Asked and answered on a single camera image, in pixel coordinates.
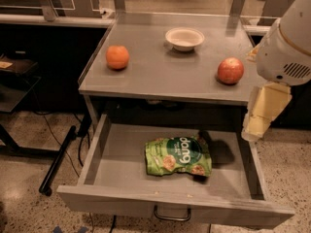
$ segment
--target small bowl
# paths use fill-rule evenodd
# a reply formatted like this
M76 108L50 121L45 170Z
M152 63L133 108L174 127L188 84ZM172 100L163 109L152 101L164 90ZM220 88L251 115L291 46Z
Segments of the small bowl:
M205 37L196 29L177 27L167 31L165 39L175 50L190 51L201 45Z

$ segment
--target apple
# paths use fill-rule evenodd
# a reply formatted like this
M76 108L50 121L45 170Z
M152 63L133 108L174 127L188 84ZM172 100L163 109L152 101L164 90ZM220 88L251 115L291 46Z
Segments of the apple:
M238 83L244 74L244 66L241 60L235 57L224 59L217 71L217 79L225 84Z

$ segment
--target green snack bag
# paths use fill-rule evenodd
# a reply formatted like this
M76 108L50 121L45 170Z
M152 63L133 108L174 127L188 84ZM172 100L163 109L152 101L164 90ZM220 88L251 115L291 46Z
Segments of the green snack bag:
M209 177L212 160L206 141L195 137L158 138L145 145L147 174L190 173Z

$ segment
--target floor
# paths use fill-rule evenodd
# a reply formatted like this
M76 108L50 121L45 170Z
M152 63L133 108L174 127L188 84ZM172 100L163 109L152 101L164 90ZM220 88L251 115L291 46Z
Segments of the floor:
M112 8L112 0L101 1ZM126 0L126 8L145 11L227 14L226 0ZM255 1L244 11L245 15L259 15L262 0ZM82 115L53 113L38 115L33 112L14 112L0 115L0 123L11 136L25 147L58 150L71 125L80 126ZM52 183L52 195L41 195L38 188L47 173L49 160L8 157L0 155L0 232L4 233L72 233L110 232L113 217L72 212L61 200L56 190L61 184L75 185L82 167L78 161L81 138L74 140ZM295 209L295 216L274 230L258 230L259 233L307 233L311 232L311 134L306 130L270 128L257 143L259 159L265 175L270 201ZM81 145L81 159L88 150L87 138ZM156 218L117 216L113 232L209 232L208 223L171 222ZM213 233L246 233L254 230L213 224Z

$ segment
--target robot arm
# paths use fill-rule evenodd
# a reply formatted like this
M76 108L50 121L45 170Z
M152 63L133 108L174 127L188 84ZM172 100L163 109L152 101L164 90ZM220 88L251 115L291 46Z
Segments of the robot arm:
M311 80L311 0L295 0L262 38L256 55L268 84L251 93L242 137L256 141L290 103L291 86Z

